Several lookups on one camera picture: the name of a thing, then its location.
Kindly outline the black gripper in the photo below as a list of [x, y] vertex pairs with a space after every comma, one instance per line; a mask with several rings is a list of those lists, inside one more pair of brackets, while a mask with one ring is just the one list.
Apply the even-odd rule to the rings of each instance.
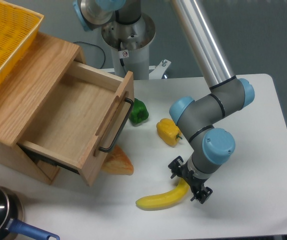
[[184, 164], [184, 160], [180, 155], [170, 162], [168, 168], [171, 171], [171, 179], [179, 177], [184, 179], [189, 185], [193, 194], [193, 197], [190, 199], [191, 202], [196, 200], [203, 204], [213, 193], [211, 188], [205, 186], [210, 174], [203, 173], [195, 167], [191, 167], [188, 163]]

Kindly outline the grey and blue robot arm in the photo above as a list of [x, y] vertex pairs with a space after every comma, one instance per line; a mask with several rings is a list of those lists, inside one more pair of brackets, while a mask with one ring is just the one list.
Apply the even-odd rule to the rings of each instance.
[[[205, 186], [210, 176], [235, 150], [233, 136], [214, 124], [242, 110], [255, 98], [253, 86], [231, 70], [199, 0], [174, 0], [172, 6], [191, 46], [210, 93], [194, 100], [177, 100], [169, 114], [193, 149], [187, 161], [175, 158], [173, 177], [182, 178], [193, 198], [204, 203], [212, 194]], [[101, 29], [111, 47], [114, 72], [123, 77], [131, 71], [137, 79], [149, 75], [149, 44], [156, 28], [141, 10], [139, 0], [76, 0], [77, 17], [85, 31]]]

